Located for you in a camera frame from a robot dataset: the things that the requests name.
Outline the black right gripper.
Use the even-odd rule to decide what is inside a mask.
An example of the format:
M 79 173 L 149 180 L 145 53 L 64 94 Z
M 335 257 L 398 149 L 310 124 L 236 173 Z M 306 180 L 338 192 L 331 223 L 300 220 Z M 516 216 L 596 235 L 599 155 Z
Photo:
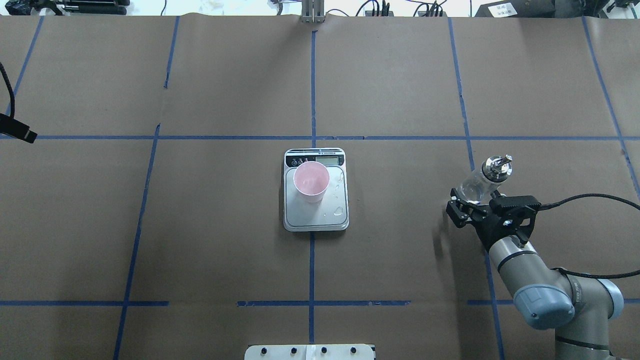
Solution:
M 458 229 L 467 224 L 473 226 L 485 251 L 511 234 L 509 219 L 500 212 L 494 212 L 489 205 L 478 205 L 464 199 L 459 191 L 453 187 L 450 190 L 450 200 L 446 203 L 446 214 Z

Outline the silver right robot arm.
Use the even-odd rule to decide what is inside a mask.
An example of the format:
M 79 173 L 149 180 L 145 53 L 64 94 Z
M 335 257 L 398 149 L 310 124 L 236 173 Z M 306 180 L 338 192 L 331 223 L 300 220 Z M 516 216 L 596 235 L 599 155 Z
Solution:
M 489 203 L 480 204 L 454 188 L 446 214 L 459 229 L 473 226 L 528 326 L 554 330 L 556 360 L 614 360 L 609 323 L 624 309 L 624 296 L 613 282 L 621 275 L 549 268 L 530 241 L 537 214 L 567 202 L 542 204 L 531 195 L 494 191 Z

